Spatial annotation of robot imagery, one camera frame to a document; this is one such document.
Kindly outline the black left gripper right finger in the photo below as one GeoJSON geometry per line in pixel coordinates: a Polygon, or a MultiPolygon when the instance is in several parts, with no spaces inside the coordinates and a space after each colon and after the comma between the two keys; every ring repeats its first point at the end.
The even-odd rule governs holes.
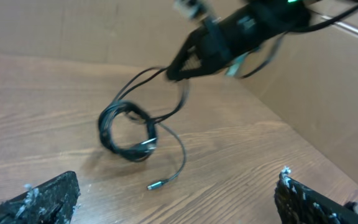
{"type": "Polygon", "coordinates": [[[291,169],[281,170],[274,201],[282,223],[358,224],[358,201],[341,205],[290,177],[291,169]]]}

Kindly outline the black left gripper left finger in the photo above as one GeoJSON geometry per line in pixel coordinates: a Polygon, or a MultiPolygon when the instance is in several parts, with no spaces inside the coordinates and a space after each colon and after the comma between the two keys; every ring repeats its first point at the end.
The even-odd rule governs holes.
{"type": "Polygon", "coordinates": [[[66,171],[0,204],[3,223],[70,223],[80,196],[76,173],[66,171]]]}

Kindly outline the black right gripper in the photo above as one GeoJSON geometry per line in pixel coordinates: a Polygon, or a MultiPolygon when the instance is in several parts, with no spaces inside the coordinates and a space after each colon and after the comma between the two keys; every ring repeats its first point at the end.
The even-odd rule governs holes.
{"type": "Polygon", "coordinates": [[[266,40],[305,28],[310,19],[303,1],[249,1],[217,24],[194,30],[168,66],[167,78],[212,75],[266,40]]]}

